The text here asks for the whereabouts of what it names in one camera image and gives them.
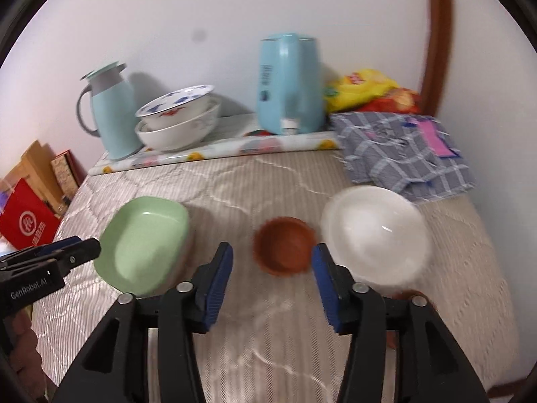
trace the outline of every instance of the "human hand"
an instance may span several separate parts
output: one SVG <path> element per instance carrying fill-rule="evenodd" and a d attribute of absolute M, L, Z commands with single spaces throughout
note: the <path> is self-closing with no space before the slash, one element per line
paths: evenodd
<path fill-rule="evenodd" d="M 17 373 L 20 382 L 34 398 L 45 395 L 45 373 L 41 368 L 41 356 L 37 353 L 37 335 L 31 328 L 32 322 L 26 311 L 15 314 L 12 321 L 17 339 L 9 354 L 9 363 Z"/>

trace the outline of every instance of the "silver bolt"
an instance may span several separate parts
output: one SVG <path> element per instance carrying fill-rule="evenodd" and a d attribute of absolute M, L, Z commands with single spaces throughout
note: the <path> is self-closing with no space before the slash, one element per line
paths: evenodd
<path fill-rule="evenodd" d="M 120 304 L 120 305 L 126 305 L 127 303 L 130 303 L 133 299 L 133 295 L 128 293 L 128 292 L 125 292 L 124 294 L 120 295 L 118 298 L 117 298 L 117 302 Z"/>
<path fill-rule="evenodd" d="M 359 294 L 365 294 L 369 290 L 369 287 L 365 283 L 355 283 L 352 285 L 352 290 Z"/>
<path fill-rule="evenodd" d="M 412 303 L 414 303 L 416 306 L 424 307 L 427 305 L 427 299 L 422 296 L 414 296 L 412 297 Z"/>
<path fill-rule="evenodd" d="M 189 292 L 194 288 L 194 285 L 192 285 L 189 281 L 182 281 L 179 285 L 177 285 L 177 290 L 179 292 Z"/>

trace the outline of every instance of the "plaid cloth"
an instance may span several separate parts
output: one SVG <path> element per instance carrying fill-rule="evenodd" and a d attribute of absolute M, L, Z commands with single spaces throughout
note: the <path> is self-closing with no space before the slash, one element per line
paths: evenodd
<path fill-rule="evenodd" d="M 474 187 L 474 180 L 449 134 L 433 117 L 381 112 L 330 115 L 343 147 L 343 163 L 354 183 L 373 181 L 411 202 L 439 200 Z M 453 157 L 438 157 L 412 122 L 432 120 Z"/>

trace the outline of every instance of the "wall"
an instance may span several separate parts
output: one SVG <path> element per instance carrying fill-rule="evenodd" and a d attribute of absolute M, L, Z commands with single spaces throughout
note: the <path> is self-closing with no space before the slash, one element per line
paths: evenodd
<path fill-rule="evenodd" d="M 139 103 L 178 87 L 212 83 L 235 109 L 253 110 L 259 40 L 276 32 L 316 36 L 330 73 L 369 66 L 418 88 L 427 0 L 48 0 L 0 69 L 0 175 L 38 138 L 72 149 L 85 168 L 103 152 L 82 132 L 80 77 L 128 64 Z M 83 103 L 87 120 L 89 102 Z M 228 105 L 226 112 L 234 110 Z"/>
<path fill-rule="evenodd" d="M 497 0 L 455 0 L 455 38 L 440 118 L 469 159 L 472 199 L 510 283 L 520 362 L 537 361 L 537 55 Z"/>

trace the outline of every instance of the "blue thermos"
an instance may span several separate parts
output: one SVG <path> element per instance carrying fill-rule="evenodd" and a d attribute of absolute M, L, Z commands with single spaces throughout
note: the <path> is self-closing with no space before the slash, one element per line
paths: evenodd
<path fill-rule="evenodd" d="M 82 80 L 88 81 L 88 85 L 76 103 L 76 117 L 80 126 L 86 133 L 102 139 L 108 157 L 112 160 L 123 159 L 143 146 L 134 132 L 139 122 L 134 115 L 138 107 L 133 88 L 120 74 L 124 69 L 125 64 L 115 62 L 82 77 Z M 87 92 L 91 92 L 91 110 L 96 130 L 91 130 L 84 124 L 80 113 L 80 100 Z"/>
<path fill-rule="evenodd" d="M 321 65 L 314 38 L 296 33 L 261 41 L 257 115 L 277 135 L 311 133 L 325 121 Z"/>

